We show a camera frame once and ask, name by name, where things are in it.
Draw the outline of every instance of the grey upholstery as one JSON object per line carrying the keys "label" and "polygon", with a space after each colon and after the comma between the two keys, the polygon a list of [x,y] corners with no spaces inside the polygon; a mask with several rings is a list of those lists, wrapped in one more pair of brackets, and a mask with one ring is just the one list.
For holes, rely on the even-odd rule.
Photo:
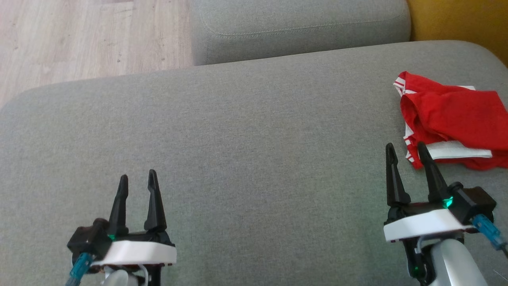
{"label": "grey upholstery", "polygon": [[404,42],[405,0],[195,0],[196,65]]}
{"label": "grey upholstery", "polygon": [[[410,42],[68,82],[0,110],[1,285],[63,285],[77,226],[108,217],[130,176],[127,224],[142,230],[148,170],[163,191],[178,263],[164,285],[415,285],[383,235],[385,144],[414,201],[393,80],[404,70],[497,90],[508,70],[465,42]],[[442,165],[483,186],[508,233],[505,169]],[[466,246],[490,285],[508,262],[480,235]],[[87,276],[84,286],[101,275]]]}

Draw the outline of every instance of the red fabric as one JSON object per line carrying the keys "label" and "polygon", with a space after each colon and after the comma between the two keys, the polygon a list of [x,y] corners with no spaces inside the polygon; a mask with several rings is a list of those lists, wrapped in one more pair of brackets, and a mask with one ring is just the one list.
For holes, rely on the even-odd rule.
{"label": "red fabric", "polygon": [[495,91],[472,91],[442,85],[425,77],[403,72],[406,93],[400,101],[405,121],[414,131],[407,149],[418,159],[417,143],[431,144],[458,140],[469,148],[492,150],[493,158],[441,159],[437,162],[462,163],[469,168],[486,170],[508,168],[508,112]]}

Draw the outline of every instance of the cable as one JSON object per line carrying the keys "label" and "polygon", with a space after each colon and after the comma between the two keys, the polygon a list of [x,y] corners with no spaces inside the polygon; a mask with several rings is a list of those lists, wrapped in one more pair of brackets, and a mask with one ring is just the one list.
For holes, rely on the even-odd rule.
{"label": "cable", "polygon": [[508,259],[508,250],[506,249],[508,243],[490,219],[483,214],[479,214],[473,218],[472,223],[479,232],[489,239],[494,249],[503,251],[504,256]]}
{"label": "cable", "polygon": [[501,249],[501,251],[504,253],[504,256],[506,259],[508,259],[508,250],[506,249],[506,246]]}
{"label": "cable", "polygon": [[150,280],[150,275],[148,275],[148,270],[146,269],[146,267],[143,264],[138,264],[138,266],[141,269],[141,271],[143,271],[143,274],[145,275],[145,282],[143,283],[142,286],[148,286],[148,281]]}
{"label": "cable", "polygon": [[71,269],[71,272],[69,273],[69,279],[67,280],[67,283],[65,283],[66,286],[78,286],[81,284],[81,278],[83,278],[83,275],[90,269],[90,266],[93,262],[93,256],[89,253],[83,252],[79,255],[78,260],[76,260],[76,263]]}

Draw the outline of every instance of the fabric surface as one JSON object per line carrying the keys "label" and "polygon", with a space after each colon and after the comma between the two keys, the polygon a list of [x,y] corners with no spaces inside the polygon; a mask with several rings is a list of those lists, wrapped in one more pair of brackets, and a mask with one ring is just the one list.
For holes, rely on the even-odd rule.
{"label": "fabric surface", "polygon": [[196,65],[409,40],[405,0],[196,0]]}
{"label": "fabric surface", "polygon": [[[415,285],[384,239],[385,145],[399,159],[401,70],[496,90],[508,71],[464,42],[411,42],[68,82],[0,110],[1,285],[64,284],[76,227],[108,217],[129,176],[127,226],[142,230],[157,171],[178,262],[163,285]],[[482,186],[508,234],[505,169],[441,165]],[[400,160],[425,200],[422,170]],[[480,235],[466,246],[489,285],[508,262]],[[82,285],[98,285],[101,275]]]}

